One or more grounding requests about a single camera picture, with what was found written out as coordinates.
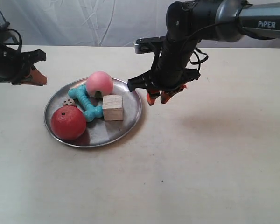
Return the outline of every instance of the white table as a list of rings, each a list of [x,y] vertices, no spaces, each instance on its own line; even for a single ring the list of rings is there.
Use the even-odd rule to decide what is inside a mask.
[[[62,86],[104,70],[127,81],[153,55],[42,49],[48,85],[0,84],[0,224],[280,224],[280,49],[204,49],[201,77],[95,150],[43,123]]]

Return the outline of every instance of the pink ball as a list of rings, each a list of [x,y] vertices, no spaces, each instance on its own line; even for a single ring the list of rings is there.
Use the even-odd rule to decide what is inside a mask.
[[[110,95],[113,91],[111,76],[104,71],[92,73],[86,81],[86,91],[91,97],[102,98]]]

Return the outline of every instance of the teal dog bone toy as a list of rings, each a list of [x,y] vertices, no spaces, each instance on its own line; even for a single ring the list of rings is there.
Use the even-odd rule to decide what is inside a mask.
[[[95,118],[103,117],[102,106],[94,106],[87,97],[86,86],[83,84],[77,88],[69,90],[69,97],[72,99],[78,99],[82,107],[84,108],[84,116],[87,122],[93,121]]]

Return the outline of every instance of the metal plate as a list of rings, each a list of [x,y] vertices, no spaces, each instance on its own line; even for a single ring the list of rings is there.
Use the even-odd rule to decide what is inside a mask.
[[[72,142],[63,141],[57,138],[50,127],[50,121],[53,113],[60,107],[62,102],[69,98],[68,91],[76,88],[86,82],[86,78],[77,80],[61,88],[48,102],[44,112],[44,122],[47,130],[51,135],[66,145],[80,148],[92,148],[110,144],[124,137],[139,121],[142,112],[141,98],[136,91],[130,92],[127,84],[121,80],[113,78],[114,88],[112,95],[121,95],[124,105],[123,121],[104,121],[103,118],[95,118],[92,122],[87,123],[85,133],[77,140]],[[79,102],[75,100],[77,107],[82,111]],[[102,101],[91,99],[93,105],[101,104]]]

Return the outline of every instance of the white backdrop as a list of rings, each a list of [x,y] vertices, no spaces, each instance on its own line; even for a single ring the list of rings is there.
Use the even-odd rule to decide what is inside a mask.
[[[253,4],[280,0],[250,0]],[[0,10],[26,45],[132,46],[166,33],[174,0],[0,0]],[[200,47],[280,48],[280,40],[245,37],[237,43],[203,41]]]

